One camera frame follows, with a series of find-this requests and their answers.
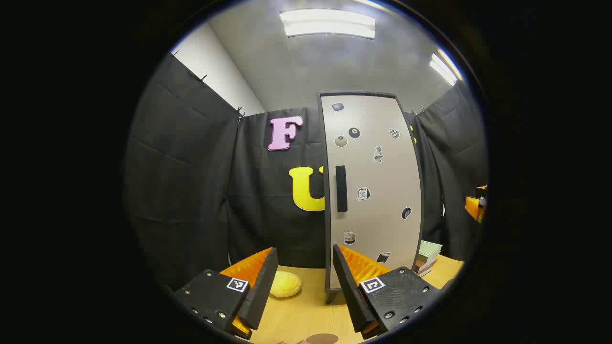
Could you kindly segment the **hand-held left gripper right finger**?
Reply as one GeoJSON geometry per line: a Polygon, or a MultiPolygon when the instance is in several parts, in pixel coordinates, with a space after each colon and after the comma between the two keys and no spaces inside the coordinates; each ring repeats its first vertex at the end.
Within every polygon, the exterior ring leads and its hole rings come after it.
{"type": "Polygon", "coordinates": [[[391,270],[345,246],[334,245],[333,265],[354,331],[364,340],[406,326],[441,294],[411,269],[391,270]]]}

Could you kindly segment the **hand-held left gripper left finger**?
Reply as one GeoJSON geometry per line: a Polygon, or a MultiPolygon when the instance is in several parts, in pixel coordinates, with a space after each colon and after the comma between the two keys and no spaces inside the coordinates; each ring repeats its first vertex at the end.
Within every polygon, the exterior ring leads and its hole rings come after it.
{"type": "Polygon", "coordinates": [[[277,248],[270,247],[221,272],[204,270],[175,298],[210,326],[249,340],[262,320],[277,268],[277,248]]]}

